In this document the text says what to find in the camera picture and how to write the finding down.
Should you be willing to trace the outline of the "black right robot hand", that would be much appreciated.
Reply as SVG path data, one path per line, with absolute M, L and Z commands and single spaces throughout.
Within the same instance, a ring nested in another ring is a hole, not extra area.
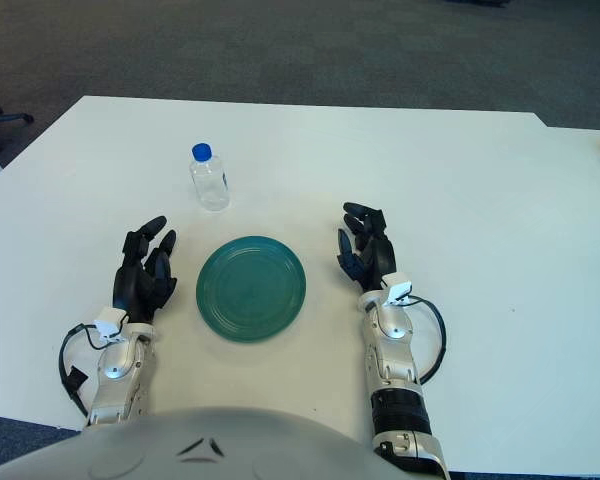
M 383 277 L 397 272 L 393 245 L 385 233 L 383 212 L 352 202 L 345 202 L 343 209 L 343 220 L 354 236 L 354 244 L 348 233 L 339 228 L 339 266 L 363 292 L 380 290 Z

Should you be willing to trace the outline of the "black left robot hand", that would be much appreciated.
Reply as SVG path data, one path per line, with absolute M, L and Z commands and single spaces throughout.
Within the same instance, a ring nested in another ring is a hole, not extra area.
M 176 232 L 169 230 L 159 245 L 148 252 L 150 242 L 166 223 L 165 216 L 158 216 L 126 234 L 112 305 L 127 313 L 129 323 L 152 325 L 155 312 L 165 306 L 175 291 L 177 279 L 172 276 L 170 256 Z

